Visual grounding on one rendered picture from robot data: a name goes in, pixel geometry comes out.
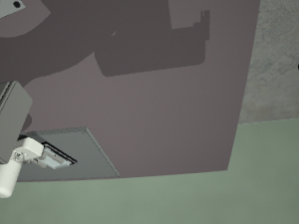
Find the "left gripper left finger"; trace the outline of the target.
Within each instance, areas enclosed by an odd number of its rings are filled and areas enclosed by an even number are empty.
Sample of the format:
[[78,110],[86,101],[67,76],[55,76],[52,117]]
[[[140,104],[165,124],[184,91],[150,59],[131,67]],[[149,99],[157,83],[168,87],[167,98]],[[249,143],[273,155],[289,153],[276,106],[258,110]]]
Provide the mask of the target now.
[[32,106],[19,81],[0,84],[0,164],[7,164]]

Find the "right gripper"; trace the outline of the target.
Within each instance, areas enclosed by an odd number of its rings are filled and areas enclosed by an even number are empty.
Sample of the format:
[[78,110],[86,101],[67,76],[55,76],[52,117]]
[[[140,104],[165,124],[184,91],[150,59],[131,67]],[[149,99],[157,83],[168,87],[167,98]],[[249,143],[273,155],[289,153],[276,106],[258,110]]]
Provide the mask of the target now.
[[[28,164],[29,161],[32,161],[32,163],[40,165],[42,168],[46,168],[46,164],[42,163],[40,160],[46,159],[46,155],[52,157],[53,160],[58,161],[60,164],[64,163],[65,161],[64,159],[61,159],[60,156],[53,155],[53,153],[48,151],[44,151],[44,146],[42,146],[41,143],[38,143],[37,140],[33,138],[17,140],[15,149],[13,149],[13,151],[20,153],[20,155],[23,153],[24,164]],[[36,157],[40,160],[35,160]]]

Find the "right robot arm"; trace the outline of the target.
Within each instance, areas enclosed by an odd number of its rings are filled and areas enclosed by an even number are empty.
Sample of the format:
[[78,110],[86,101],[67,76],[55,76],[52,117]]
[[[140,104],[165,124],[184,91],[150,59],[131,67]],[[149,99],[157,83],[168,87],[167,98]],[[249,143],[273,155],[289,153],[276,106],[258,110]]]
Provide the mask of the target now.
[[0,197],[12,196],[24,157],[13,151],[9,160],[7,164],[0,164]]

